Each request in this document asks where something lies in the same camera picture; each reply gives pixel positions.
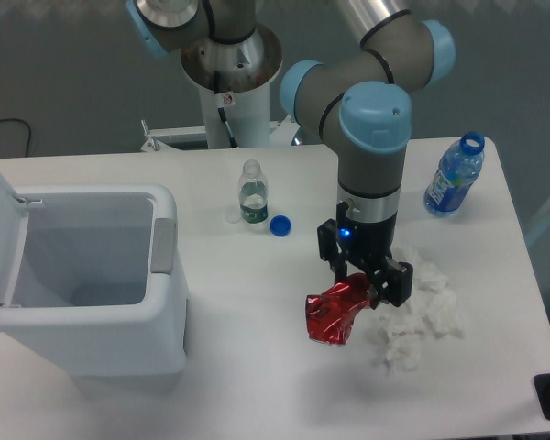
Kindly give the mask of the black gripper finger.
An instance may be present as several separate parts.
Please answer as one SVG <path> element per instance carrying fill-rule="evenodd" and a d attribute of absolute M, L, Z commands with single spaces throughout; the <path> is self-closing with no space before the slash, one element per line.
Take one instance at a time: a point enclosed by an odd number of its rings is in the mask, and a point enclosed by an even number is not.
<path fill-rule="evenodd" d="M 369 278 L 369 305 L 376 309 L 382 303 L 400 307 L 411 296 L 413 286 L 413 265 L 386 257 L 381 267 Z"/>
<path fill-rule="evenodd" d="M 320 259 L 329 264 L 336 281 L 347 278 L 347 258 L 337 243 L 337 227 L 334 219 L 328 219 L 317 228 Z"/>

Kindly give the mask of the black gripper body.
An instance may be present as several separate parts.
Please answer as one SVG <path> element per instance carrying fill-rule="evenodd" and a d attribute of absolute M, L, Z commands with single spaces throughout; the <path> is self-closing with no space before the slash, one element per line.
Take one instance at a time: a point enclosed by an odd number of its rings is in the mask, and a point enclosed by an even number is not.
<path fill-rule="evenodd" d="M 336 206 L 337 243 L 350 263 L 366 275 L 378 270 L 391 257 L 391 243 L 397 215 L 377 223 L 359 222 L 348 216 L 349 204 Z"/>

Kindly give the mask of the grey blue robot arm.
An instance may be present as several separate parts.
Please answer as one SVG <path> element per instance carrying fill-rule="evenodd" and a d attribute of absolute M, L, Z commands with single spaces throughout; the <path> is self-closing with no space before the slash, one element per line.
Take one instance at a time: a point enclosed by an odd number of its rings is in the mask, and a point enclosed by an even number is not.
<path fill-rule="evenodd" d="M 371 304 L 400 306 L 413 285 L 413 267 L 391 254 L 412 132 L 409 94 L 448 75 L 456 47 L 446 27 L 416 19 L 403 1 L 338 7 L 357 56 L 333 67 L 303 60 L 282 72 L 281 44 L 252 1 L 126 3 L 152 53 L 180 53 L 211 149 L 269 144 L 270 84 L 281 76 L 281 106 L 338 158 L 336 214 L 317 231 L 321 258 L 336 281 L 349 266 L 360 269 Z"/>

